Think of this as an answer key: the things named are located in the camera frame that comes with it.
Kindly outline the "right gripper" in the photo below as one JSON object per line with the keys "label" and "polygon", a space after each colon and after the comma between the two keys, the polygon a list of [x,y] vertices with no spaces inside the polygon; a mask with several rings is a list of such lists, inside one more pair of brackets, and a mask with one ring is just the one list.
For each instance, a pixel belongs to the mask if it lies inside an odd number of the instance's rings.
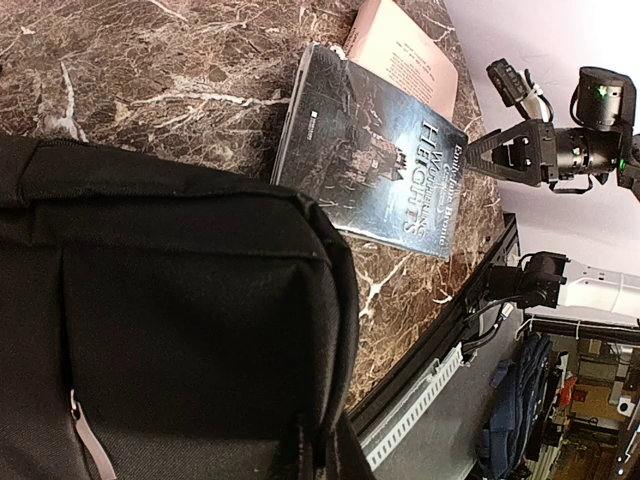
{"label": "right gripper", "polygon": [[[534,171],[482,160],[483,154],[517,138],[521,163]],[[554,193],[587,193],[595,182],[606,184],[611,174],[616,175],[618,187],[639,191],[639,137],[627,122],[607,130],[556,129],[550,122],[521,122],[470,143],[465,158],[467,168],[476,173],[528,186],[544,182]]]}

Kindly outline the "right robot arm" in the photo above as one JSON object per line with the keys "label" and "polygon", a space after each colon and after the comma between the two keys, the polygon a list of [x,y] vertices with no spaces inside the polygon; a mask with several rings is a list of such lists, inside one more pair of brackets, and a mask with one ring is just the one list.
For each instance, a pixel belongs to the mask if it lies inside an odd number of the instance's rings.
{"label": "right robot arm", "polygon": [[[619,187],[637,193],[638,140],[629,126],[556,129],[532,119],[472,142],[465,162],[477,173],[531,187],[546,184],[558,195],[570,192],[558,186],[562,181],[584,175],[604,182],[614,172]],[[639,315],[638,277],[595,269],[558,253],[534,253],[525,265],[499,268],[488,289],[492,297],[512,300],[521,309],[565,306]]]}

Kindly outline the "black student bag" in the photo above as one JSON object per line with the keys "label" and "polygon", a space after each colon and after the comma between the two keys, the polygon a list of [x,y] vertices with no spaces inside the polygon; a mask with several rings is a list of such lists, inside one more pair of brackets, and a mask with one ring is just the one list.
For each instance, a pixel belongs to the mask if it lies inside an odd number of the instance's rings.
{"label": "black student bag", "polygon": [[358,300],[293,190],[3,136],[1,475],[368,479]]}

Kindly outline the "dark blue book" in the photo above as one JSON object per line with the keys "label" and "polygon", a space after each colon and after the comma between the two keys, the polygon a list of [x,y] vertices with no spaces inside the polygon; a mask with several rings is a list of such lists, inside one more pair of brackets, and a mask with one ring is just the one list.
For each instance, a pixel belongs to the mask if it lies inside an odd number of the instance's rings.
{"label": "dark blue book", "polygon": [[440,259],[452,252],[468,137],[337,52],[304,51],[271,181],[334,227]]}

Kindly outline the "black front rail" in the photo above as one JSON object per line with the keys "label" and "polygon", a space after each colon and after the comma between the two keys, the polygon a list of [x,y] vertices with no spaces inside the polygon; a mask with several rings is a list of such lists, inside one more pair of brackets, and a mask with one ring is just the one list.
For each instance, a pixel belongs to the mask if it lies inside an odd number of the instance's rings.
{"label": "black front rail", "polygon": [[394,250],[387,260],[354,246],[361,287],[360,339],[347,399],[358,436],[372,428],[419,371],[470,333],[464,320],[484,306],[489,271],[519,249],[516,217],[506,213],[480,254],[450,262]]}

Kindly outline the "blue backpack in background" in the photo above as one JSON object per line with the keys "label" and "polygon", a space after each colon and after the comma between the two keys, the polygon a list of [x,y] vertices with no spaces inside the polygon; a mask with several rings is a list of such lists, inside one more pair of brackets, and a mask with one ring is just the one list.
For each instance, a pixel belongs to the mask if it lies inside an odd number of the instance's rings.
{"label": "blue backpack in background", "polygon": [[498,364],[491,382],[496,401],[478,450],[483,478],[506,479],[523,459],[544,400],[551,352],[550,336],[535,333]]}

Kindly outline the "pink book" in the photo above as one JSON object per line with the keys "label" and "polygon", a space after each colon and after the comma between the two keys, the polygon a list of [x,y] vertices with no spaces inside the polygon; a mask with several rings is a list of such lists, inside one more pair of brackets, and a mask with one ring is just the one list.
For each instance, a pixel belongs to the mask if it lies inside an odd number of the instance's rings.
{"label": "pink book", "polygon": [[343,50],[348,60],[453,119],[458,71],[395,2],[363,2]]}

